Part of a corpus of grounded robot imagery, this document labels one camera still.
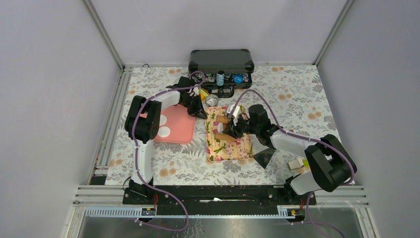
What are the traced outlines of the white dough ball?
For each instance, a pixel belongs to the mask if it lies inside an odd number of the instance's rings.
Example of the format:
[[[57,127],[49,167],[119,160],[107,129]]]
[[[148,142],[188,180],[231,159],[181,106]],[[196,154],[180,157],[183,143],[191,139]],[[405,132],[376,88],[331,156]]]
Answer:
[[[223,133],[223,131],[227,128],[227,124],[226,123],[219,123],[217,125],[217,132],[218,133]]]

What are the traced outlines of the wooden double-ended rolling pin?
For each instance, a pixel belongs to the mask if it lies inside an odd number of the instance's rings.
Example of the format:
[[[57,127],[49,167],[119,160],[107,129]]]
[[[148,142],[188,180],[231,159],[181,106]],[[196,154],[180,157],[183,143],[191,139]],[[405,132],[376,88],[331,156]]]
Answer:
[[[217,129],[214,133],[214,138],[225,141],[236,141],[236,138],[224,133],[224,131],[228,129],[228,123],[230,122],[230,119],[228,119],[226,116],[216,116],[215,119]]]

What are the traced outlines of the floral yellow tray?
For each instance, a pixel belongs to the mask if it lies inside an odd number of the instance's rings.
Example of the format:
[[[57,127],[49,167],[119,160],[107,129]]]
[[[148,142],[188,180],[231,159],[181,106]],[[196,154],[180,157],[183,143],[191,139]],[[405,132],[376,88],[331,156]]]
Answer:
[[[205,120],[207,160],[224,162],[230,160],[245,160],[253,157],[252,139],[245,134],[236,141],[225,141],[214,138],[217,126],[216,116],[226,116],[226,107],[209,107],[206,109],[208,118]]]

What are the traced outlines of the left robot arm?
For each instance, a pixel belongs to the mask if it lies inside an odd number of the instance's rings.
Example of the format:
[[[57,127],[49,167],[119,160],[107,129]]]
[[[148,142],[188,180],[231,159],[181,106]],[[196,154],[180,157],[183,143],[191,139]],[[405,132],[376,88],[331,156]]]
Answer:
[[[129,189],[139,202],[147,204],[154,196],[153,171],[154,139],[158,134],[161,111],[168,107],[181,105],[189,116],[207,119],[199,89],[205,82],[196,82],[192,76],[181,76],[176,84],[167,86],[163,91],[148,98],[135,96],[130,105],[124,128],[133,142],[133,174]]]

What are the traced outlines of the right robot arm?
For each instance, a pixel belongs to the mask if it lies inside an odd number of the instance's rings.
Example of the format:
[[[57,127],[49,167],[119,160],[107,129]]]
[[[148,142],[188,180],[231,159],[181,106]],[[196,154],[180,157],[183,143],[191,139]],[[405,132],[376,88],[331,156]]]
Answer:
[[[332,134],[316,139],[286,131],[271,123],[260,104],[250,106],[247,113],[242,113],[239,106],[231,105],[226,116],[228,124],[223,134],[235,139],[252,134],[263,146],[288,151],[307,160],[310,171],[291,177],[284,184],[287,187],[284,198],[290,204],[297,204],[311,191],[333,192],[340,185],[350,183],[357,172],[357,166]]]

